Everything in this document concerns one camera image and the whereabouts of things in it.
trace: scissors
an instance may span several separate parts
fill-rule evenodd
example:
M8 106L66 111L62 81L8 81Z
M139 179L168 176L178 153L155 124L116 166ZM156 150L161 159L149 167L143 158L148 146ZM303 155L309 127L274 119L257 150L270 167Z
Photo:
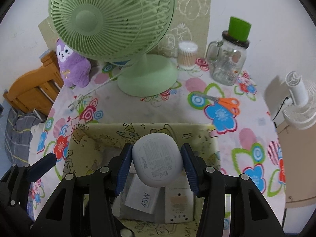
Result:
M240 114L240 109L238 108L240 102L236 98L219 98L219 97L206 95L206 94L200 93L200 92L194 92L193 94L196 95L196 96L202 97L204 99L211 100L213 102L216 102L216 103L222 105L230 113L232 113L235 116Z

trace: table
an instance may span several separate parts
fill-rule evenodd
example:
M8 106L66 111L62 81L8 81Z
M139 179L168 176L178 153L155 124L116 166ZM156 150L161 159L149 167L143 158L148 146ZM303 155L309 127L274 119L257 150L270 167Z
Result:
M271 115L262 95L247 71L241 72L235 85L228 87L212 80L206 61L197 59L192 71L179 69L177 82L165 92L152 97L131 97L120 91L116 79L96 92L86 95L70 112L70 100L115 76L120 67L106 64L92 68L91 82L85 88L63 87L58 95L39 142L37 154L30 163L49 152L57 157L57 164L30 191L29 212L37 217L63 175L68 142L74 127L80 123L213 123L218 134L221 171L238 176L248 174L272 207L279 222L285 208L285 175L282 151ZM201 92L216 97L235 97L240 114L233 115L226 107L194 95ZM227 202L224 236L229 235L230 204Z

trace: metal bolt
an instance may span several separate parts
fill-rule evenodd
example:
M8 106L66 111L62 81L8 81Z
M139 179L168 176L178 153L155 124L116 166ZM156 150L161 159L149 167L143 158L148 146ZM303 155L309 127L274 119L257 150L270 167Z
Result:
M107 173L110 169L107 166L103 166L100 168L101 173Z
M247 174L241 174L241 179L244 179L244 180L249 180L249 175L247 175Z
M215 172L215 168L213 168L213 167L211 167L211 166L208 166L208 167L205 169L205 171L206 171L207 173L214 173L214 172Z
M74 178L73 174L68 174L65 176L66 180L71 180L72 178Z
M121 237L133 237L133 233L127 228L123 228L119 233Z

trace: wooden chair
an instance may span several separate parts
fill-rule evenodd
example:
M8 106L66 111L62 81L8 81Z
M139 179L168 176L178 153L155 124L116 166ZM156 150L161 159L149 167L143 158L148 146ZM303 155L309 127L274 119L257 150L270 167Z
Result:
M43 65L40 68L27 72L15 80L3 97L15 109L25 113L37 109L47 116L64 81L60 76L54 51L45 55L41 61Z

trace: white electric fan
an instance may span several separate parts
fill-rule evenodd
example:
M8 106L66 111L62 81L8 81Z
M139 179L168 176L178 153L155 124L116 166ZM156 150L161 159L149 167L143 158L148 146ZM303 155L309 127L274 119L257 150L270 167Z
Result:
M285 121L297 129L310 128L316 123L316 84L303 81L295 71L286 75L285 83L293 99L282 111Z
M79 54L99 61L124 62L120 89L153 96L178 78L176 65L147 55L163 38L174 0L49 0L49 15L59 37Z

